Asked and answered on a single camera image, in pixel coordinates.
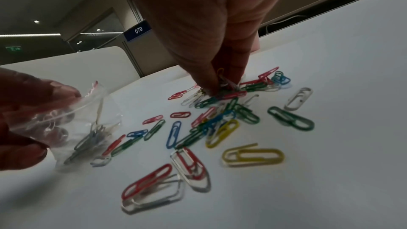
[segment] exit sign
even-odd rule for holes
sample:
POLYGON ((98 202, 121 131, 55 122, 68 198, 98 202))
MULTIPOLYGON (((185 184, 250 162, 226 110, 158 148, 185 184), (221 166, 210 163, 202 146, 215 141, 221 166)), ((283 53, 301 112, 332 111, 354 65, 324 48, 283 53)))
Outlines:
POLYGON ((20 46, 14 46, 14 47, 6 47, 8 52, 20 52, 22 48, 20 46))

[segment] clear plastic bag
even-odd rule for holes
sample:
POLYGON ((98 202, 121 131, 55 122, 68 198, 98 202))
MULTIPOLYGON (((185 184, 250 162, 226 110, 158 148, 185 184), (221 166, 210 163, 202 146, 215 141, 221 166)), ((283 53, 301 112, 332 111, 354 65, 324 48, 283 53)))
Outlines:
POLYGON ((64 101, 4 114, 11 132, 50 148, 57 168, 92 160, 106 148, 122 119, 119 107, 98 82, 68 107, 64 101))

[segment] sign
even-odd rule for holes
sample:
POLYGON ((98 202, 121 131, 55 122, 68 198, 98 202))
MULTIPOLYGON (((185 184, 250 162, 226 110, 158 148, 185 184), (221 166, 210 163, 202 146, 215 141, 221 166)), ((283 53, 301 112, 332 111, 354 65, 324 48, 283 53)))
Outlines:
POLYGON ((20 52, 22 51, 21 46, 6 47, 8 52, 20 52))
POLYGON ((148 22, 146 20, 143 20, 143 21, 139 22, 137 25, 135 25, 135 26, 131 27, 130 29, 128 29, 127 31, 125 31, 123 34, 124 34, 124 37, 126 38, 127 42, 130 42, 150 30, 151 30, 151 27, 148 24, 148 22))

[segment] blue sign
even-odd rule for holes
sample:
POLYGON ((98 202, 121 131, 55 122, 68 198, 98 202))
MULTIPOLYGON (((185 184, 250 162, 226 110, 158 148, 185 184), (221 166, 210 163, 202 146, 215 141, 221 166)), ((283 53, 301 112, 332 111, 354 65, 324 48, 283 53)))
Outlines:
POLYGON ((125 31, 124 37, 126 38, 127 42, 130 42, 131 40, 143 35, 144 33, 148 32, 151 30, 150 25, 146 20, 143 20, 142 22, 139 22, 137 25, 131 27, 127 31, 125 31))

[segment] white table surface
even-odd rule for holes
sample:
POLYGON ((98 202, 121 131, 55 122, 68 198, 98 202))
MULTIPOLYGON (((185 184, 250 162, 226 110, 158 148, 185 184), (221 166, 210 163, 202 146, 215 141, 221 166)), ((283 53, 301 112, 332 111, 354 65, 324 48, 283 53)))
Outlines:
POLYGON ((407 0, 360 0, 261 38, 262 50, 252 55, 247 79, 280 66, 292 87, 260 93, 252 106, 259 124, 241 123, 214 149, 202 140, 191 147, 210 173, 209 193, 187 187, 180 202, 135 215, 121 211, 120 194, 170 162, 165 143, 176 119, 169 115, 192 111, 181 120, 182 137, 202 109, 181 107, 185 97, 167 100, 193 85, 189 76, 154 83, 147 76, 116 91, 112 96, 125 115, 117 136, 150 129, 154 124, 142 121, 156 115, 164 115, 165 126, 103 168, 86 165, 77 173, 55 174, 47 158, 30 174, 35 183, 22 182, 19 194, 0 195, 0 226, 407 228, 405 17, 407 0), (310 132, 281 126, 267 114, 268 107, 283 107, 301 87, 314 90, 295 111, 315 122, 310 132), (222 165, 225 149, 254 142, 282 150, 286 160, 248 168, 222 165))

